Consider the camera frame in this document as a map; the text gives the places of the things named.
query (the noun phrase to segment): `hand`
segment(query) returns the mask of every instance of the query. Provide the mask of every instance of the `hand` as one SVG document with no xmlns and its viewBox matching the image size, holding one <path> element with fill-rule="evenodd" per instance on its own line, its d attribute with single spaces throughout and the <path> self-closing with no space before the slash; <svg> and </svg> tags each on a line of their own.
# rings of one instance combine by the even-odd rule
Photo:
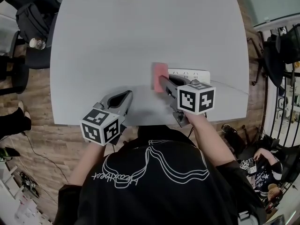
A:
<svg viewBox="0 0 300 225">
<path fill-rule="evenodd" d="M 254 154 L 253 159 L 254 159 L 255 161 L 257 161 L 261 155 L 263 155 L 266 159 L 268 159 L 269 153 L 270 153 L 270 152 L 269 152 L 268 150 L 266 150 L 266 149 L 264 149 L 264 148 L 260 148 L 260 149 L 257 150 L 256 153 Z"/>
<path fill-rule="evenodd" d="M 188 121 L 194 126 L 203 122 L 207 122 L 206 117 L 204 114 L 195 115 L 189 112 L 184 112 Z"/>
</svg>

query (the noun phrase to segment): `white graphic print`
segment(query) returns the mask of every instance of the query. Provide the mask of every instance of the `white graphic print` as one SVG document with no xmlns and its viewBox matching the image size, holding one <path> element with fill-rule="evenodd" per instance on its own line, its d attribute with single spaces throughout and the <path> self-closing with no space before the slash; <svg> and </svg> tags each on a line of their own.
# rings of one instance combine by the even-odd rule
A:
<svg viewBox="0 0 300 225">
<path fill-rule="evenodd" d="M 150 155 L 153 158 L 156 158 L 160 162 L 161 168 L 163 169 L 166 176 L 173 182 L 176 182 L 179 184 L 186 184 L 193 179 L 203 181 L 210 174 L 210 172 L 207 169 L 192 170 L 187 173 L 177 172 L 168 165 L 167 161 L 164 158 L 164 155 L 160 151 L 156 150 L 152 146 L 149 146 L 145 151 L 145 166 L 142 169 L 140 169 L 139 171 L 136 171 L 131 175 L 119 174 L 118 171 L 116 171 L 108 166 L 107 160 L 110 156 L 110 155 L 108 155 L 102 165 L 102 172 L 95 173 L 95 175 L 92 176 L 92 178 L 94 180 L 96 178 L 97 179 L 107 179 L 107 182 L 110 182 L 113 180 L 115 188 L 127 188 L 131 183 L 134 183 L 135 185 L 137 185 L 139 179 L 146 173 Z M 203 161 L 205 167 L 207 167 L 202 152 L 201 152 L 201 156 L 202 156 L 202 161 Z"/>
<path fill-rule="evenodd" d="M 258 174 L 255 177 L 255 185 L 257 188 L 261 188 L 264 184 L 266 184 L 267 180 L 269 179 L 269 174 L 266 171 Z"/>
<path fill-rule="evenodd" d="M 170 140 L 149 140 L 148 144 L 150 146 L 150 145 L 154 145 L 156 143 L 166 143 L 166 142 L 172 142 L 172 141 L 170 141 Z"/>
</svg>

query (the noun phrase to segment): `white power strip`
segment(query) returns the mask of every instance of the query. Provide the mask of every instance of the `white power strip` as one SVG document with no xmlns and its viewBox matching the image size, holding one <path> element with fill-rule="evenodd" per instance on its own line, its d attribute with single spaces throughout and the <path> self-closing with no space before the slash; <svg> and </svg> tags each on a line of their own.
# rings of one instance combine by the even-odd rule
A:
<svg viewBox="0 0 300 225">
<path fill-rule="evenodd" d="M 169 68 L 169 74 L 177 75 L 180 77 L 187 78 L 188 80 L 197 79 L 200 82 L 210 84 L 210 72 L 204 70 L 194 70 L 194 69 L 179 69 L 179 68 Z"/>
</svg>

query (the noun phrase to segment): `red sponge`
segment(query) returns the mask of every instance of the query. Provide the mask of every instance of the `red sponge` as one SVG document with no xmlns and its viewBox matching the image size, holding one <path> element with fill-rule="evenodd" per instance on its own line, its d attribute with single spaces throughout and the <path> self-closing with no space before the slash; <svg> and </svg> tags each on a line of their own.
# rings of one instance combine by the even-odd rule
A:
<svg viewBox="0 0 300 225">
<path fill-rule="evenodd" d="M 159 83 L 159 77 L 164 76 L 169 78 L 168 65 L 165 63 L 155 63 L 154 64 L 154 91 L 155 92 L 164 92 Z"/>
</svg>

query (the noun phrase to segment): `desk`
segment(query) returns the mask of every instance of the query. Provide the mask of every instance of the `desk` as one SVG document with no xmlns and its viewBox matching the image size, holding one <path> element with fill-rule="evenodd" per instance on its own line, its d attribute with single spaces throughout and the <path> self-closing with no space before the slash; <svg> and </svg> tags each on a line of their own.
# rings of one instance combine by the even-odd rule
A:
<svg viewBox="0 0 300 225">
<path fill-rule="evenodd" d="M 210 71 L 210 120 L 246 116 L 249 62 L 236 0 L 63 0 L 51 54 L 56 124 L 78 125 L 112 91 L 134 92 L 126 125 L 175 124 L 151 64 Z"/>
</svg>

